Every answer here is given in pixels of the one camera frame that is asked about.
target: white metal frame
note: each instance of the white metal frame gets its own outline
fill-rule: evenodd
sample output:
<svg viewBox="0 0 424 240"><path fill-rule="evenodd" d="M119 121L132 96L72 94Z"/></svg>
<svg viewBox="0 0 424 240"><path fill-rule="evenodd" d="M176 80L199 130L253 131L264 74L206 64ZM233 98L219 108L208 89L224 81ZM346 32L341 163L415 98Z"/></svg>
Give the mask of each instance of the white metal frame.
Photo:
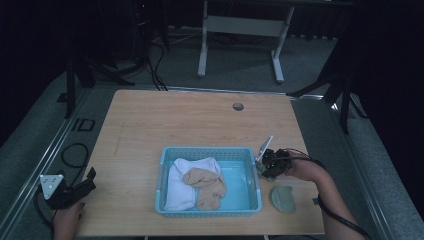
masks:
<svg viewBox="0 0 424 240"><path fill-rule="evenodd" d="M284 40L290 26L294 7L290 7L289 13L284 21L262 20L249 18L234 18L208 15L208 1L203 4L203 27L202 27L202 49L200 50L199 69L197 75L206 75L206 62L208 56L207 34L208 32L248 34L267 37L278 37L278 45L271 51L271 60L274 66L275 79L277 82L284 82L283 71L281 69L280 55Z"/></svg>

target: human hand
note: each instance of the human hand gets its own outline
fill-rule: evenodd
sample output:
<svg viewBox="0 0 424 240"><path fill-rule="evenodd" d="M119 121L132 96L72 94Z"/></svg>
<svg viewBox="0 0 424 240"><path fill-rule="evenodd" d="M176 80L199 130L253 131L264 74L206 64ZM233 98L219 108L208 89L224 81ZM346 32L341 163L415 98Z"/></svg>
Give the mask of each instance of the human hand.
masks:
<svg viewBox="0 0 424 240"><path fill-rule="evenodd" d="M67 209L52 210L54 239L72 240L77 234L78 220L82 215L84 204L81 201Z"/></svg>
<svg viewBox="0 0 424 240"><path fill-rule="evenodd" d="M305 158L305 155L289 151L290 157L292 158ZM308 160L291 160L292 168L288 169L284 174L286 176L293 176L304 181L312 181L317 183L321 179L328 177L328 173L318 164Z"/></svg>

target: dark background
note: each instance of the dark background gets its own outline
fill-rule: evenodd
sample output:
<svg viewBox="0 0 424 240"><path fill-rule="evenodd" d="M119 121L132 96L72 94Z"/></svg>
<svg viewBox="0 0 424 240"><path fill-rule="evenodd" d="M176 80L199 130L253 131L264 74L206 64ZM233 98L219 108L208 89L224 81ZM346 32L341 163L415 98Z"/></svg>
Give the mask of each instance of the dark background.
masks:
<svg viewBox="0 0 424 240"><path fill-rule="evenodd" d="M0 2L0 145L46 86L65 70L64 48L57 32L52 31L51 16L46 17L40 2L43 1ZM59 16L67 16L63 19L64 29L71 29L68 33L80 51L89 51L87 54L105 62L128 57L132 46L128 46L126 43L131 41L125 39L133 37L130 1L60 3L55 5L57 13L69 14ZM289 35L339 39L322 77L333 72L353 71L353 92L359 95L423 216L424 194L420 181L424 159L423 4L400 0L362 3L364 7L353 14L344 34L344 26L351 16L349 11L299 7ZM225 14L226 4L211 4L210 11ZM167 23L176 27L199 27L202 7L203 2L197 0L169 1L166 4ZM285 9L263 6L254 7L253 11L251 8L249 4L240 5L231 14L281 19L281 11Z"/></svg>

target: small round object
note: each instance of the small round object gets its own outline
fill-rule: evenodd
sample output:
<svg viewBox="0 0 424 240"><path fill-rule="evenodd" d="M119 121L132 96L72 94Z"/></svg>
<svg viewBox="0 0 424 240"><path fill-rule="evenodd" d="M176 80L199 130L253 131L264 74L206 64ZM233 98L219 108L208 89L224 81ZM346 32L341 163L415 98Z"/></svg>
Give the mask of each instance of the small round object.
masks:
<svg viewBox="0 0 424 240"><path fill-rule="evenodd" d="M244 106L241 103L234 103L233 109L236 110L236 111L242 111L244 109Z"/></svg>

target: table leg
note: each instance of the table leg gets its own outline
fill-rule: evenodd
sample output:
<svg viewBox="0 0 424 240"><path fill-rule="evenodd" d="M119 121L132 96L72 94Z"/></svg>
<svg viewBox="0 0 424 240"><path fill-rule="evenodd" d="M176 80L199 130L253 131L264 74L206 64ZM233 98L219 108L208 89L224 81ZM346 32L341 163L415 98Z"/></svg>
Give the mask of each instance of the table leg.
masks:
<svg viewBox="0 0 424 240"><path fill-rule="evenodd" d="M289 30L294 9L295 9L294 7L290 7L289 13L287 14L287 17L281 28L281 33L280 33L277 49L271 51L272 64L274 65L275 80L279 83L284 82L283 71L281 70L281 63L280 63L281 49L283 48L284 40L286 39L287 32Z"/></svg>
<svg viewBox="0 0 424 240"><path fill-rule="evenodd" d="M208 57L208 45L206 43L208 37L208 1L203 4L203 28L202 28L202 49L200 50L198 77L204 77L206 74L206 60Z"/></svg>

